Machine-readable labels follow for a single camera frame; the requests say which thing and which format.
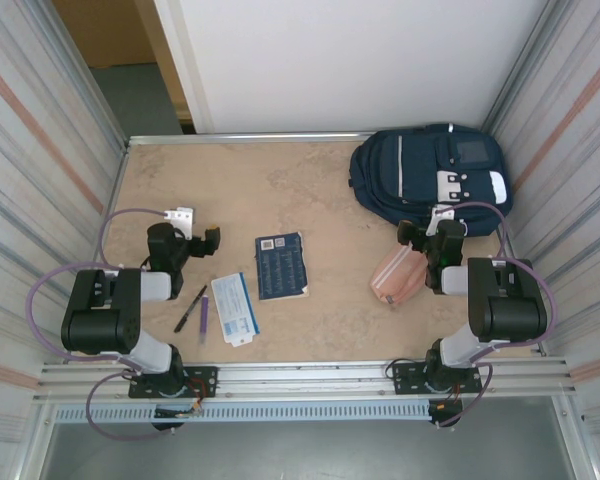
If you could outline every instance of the backpack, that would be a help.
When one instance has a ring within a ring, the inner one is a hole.
[[[480,201],[503,215],[513,207],[498,143],[479,130],[452,123],[377,132],[356,148],[349,173],[357,200],[395,225],[408,220],[431,228],[436,205]],[[494,212],[482,207],[453,214],[469,237],[489,235],[500,223]]]

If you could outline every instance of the pink pouch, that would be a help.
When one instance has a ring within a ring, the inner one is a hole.
[[[415,295],[425,281],[427,257],[411,250],[411,245],[396,244],[371,277],[371,290],[381,301],[398,304]]]

